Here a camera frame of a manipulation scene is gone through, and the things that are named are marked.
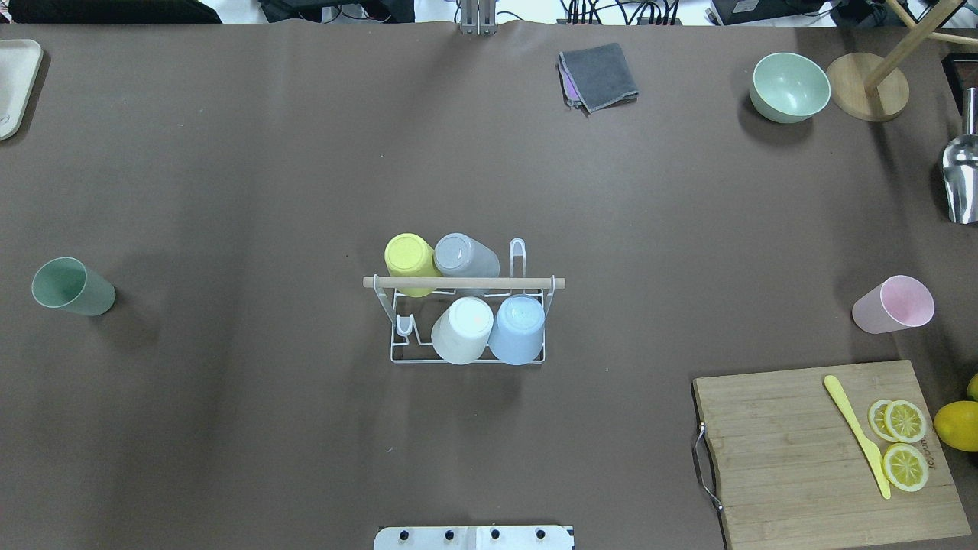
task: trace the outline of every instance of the white floor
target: white floor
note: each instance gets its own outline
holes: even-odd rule
[[[265,15],[258,7],[257,0],[201,0],[204,4],[213,8],[221,21],[224,23],[267,23]],[[915,14],[923,12],[925,6],[922,0],[910,0],[911,10]],[[680,0],[679,19],[684,25],[706,25],[711,24],[706,19],[706,9],[710,0]],[[598,6],[613,6],[611,0],[598,0]],[[626,8],[628,14],[632,14],[634,7]],[[830,4],[823,6],[822,10],[827,10]],[[496,0],[496,11],[513,12],[525,20],[538,23],[553,23],[557,19],[565,17],[563,8],[559,0]],[[427,21],[451,21],[455,16],[455,0],[415,0],[415,16],[418,22]],[[601,10],[601,18],[604,24],[622,24],[621,12],[617,8]],[[501,14],[497,17],[497,22],[505,23],[515,18],[510,15]],[[747,23],[757,26],[833,26],[832,19],[828,15],[812,18],[806,16],[794,16],[789,18],[779,18],[776,20],[766,20],[756,23]],[[948,21],[946,27],[975,28],[978,26],[978,16],[968,11],[960,9]]]

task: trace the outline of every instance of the yellow cup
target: yellow cup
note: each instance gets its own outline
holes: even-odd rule
[[[434,249],[414,233],[401,233],[387,243],[383,261],[391,277],[441,277],[434,266]],[[399,289],[406,296],[421,298],[434,289]]]

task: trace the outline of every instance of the green cup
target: green cup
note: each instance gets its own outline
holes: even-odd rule
[[[94,317],[115,303],[115,288],[101,275],[73,257],[58,257],[34,274],[30,292],[37,303],[51,309]]]

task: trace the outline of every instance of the pink cup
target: pink cup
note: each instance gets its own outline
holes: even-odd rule
[[[894,275],[853,305],[853,321],[870,334],[922,327],[934,316],[934,298],[913,277]]]

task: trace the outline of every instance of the lemon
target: lemon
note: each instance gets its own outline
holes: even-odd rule
[[[957,450],[978,451],[978,401],[955,401],[934,417],[937,437]]]
[[[897,439],[890,435],[890,431],[886,429],[884,413],[886,412],[886,405],[892,402],[889,399],[880,399],[869,406],[869,427],[872,429],[872,432],[879,435],[884,441],[891,442]]]
[[[914,492],[927,484],[927,459],[913,445],[893,443],[883,455],[883,474],[898,489]]]
[[[978,401],[978,374],[971,377],[971,382],[968,383],[968,399]]]
[[[903,443],[916,443],[927,435],[923,413],[909,401],[897,399],[886,405],[883,422],[890,435]]]

